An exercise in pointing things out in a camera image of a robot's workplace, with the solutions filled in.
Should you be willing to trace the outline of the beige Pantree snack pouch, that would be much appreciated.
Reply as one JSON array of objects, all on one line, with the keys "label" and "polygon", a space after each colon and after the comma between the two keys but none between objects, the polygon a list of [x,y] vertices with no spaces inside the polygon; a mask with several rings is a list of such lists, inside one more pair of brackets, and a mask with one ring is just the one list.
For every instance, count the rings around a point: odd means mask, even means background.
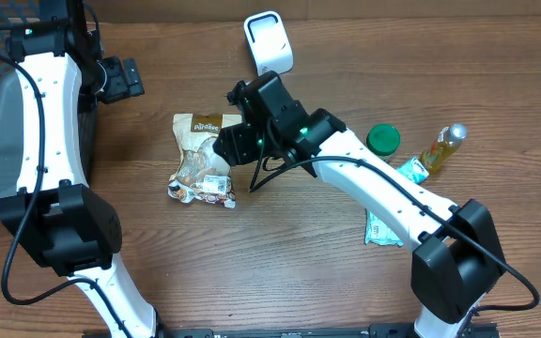
[{"label": "beige Pantree snack pouch", "polygon": [[215,153],[213,145],[222,128],[240,122],[240,115],[174,115],[173,132],[180,150],[180,165],[169,177],[169,196],[185,204],[197,200],[235,207],[230,166]]}]

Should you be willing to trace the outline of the green lid white jar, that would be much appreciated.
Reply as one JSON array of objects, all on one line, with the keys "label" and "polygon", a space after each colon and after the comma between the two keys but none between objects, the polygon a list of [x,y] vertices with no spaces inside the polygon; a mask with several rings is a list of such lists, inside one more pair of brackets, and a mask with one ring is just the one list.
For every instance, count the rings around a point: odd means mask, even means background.
[{"label": "green lid white jar", "polygon": [[391,124],[377,124],[367,133],[367,148],[382,160],[389,162],[401,143],[398,129]]}]

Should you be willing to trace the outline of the teal snack packet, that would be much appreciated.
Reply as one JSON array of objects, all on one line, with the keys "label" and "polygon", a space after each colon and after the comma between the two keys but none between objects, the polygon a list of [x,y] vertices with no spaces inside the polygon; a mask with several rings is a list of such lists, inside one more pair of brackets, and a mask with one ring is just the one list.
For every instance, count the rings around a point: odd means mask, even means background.
[{"label": "teal snack packet", "polygon": [[403,242],[400,238],[380,218],[369,210],[366,211],[364,243],[374,243],[379,246],[403,246]]}]

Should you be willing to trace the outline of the Kleenex tissue pack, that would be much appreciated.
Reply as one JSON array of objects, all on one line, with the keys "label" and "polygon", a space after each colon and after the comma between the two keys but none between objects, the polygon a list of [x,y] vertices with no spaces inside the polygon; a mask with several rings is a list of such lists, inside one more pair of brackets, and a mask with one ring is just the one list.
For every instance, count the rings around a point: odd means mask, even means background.
[{"label": "Kleenex tissue pack", "polygon": [[415,157],[410,158],[403,164],[401,164],[396,171],[412,181],[415,184],[419,184],[427,180],[430,173],[425,169],[422,163]]}]

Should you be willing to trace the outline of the yellow Vim liquid bottle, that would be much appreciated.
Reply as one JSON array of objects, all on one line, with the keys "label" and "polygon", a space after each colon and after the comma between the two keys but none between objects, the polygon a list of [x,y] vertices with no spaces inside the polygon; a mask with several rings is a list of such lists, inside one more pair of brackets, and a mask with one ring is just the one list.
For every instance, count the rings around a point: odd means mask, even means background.
[{"label": "yellow Vim liquid bottle", "polygon": [[436,174],[445,161],[462,145],[467,128],[460,123],[443,128],[438,138],[419,156],[419,161],[430,175]]}]

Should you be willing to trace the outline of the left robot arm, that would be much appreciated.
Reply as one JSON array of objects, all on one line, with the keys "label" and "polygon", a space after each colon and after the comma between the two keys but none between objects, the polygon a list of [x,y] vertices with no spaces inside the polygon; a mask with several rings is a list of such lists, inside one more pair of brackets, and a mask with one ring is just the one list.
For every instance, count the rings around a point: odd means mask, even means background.
[{"label": "left robot arm", "polygon": [[100,104],[140,96],[133,60],[104,57],[94,19],[80,1],[43,1],[39,19],[10,28],[8,55],[23,95],[23,161],[0,221],[41,267],[79,287],[111,337],[162,337],[155,308],[140,294],[121,255],[115,209],[88,186],[83,117]]}]

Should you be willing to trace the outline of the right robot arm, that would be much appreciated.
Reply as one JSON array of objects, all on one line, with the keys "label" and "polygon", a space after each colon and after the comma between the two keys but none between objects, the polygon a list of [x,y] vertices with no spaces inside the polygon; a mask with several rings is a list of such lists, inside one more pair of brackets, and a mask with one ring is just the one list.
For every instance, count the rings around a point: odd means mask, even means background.
[{"label": "right robot arm", "polygon": [[422,303],[409,337],[458,337],[478,303],[504,273],[502,246],[485,206],[463,206],[399,174],[373,154],[347,125],[319,108],[312,114],[269,71],[240,81],[227,100],[241,123],[221,129],[214,151],[229,165],[302,167],[378,216],[410,251],[410,286]]}]

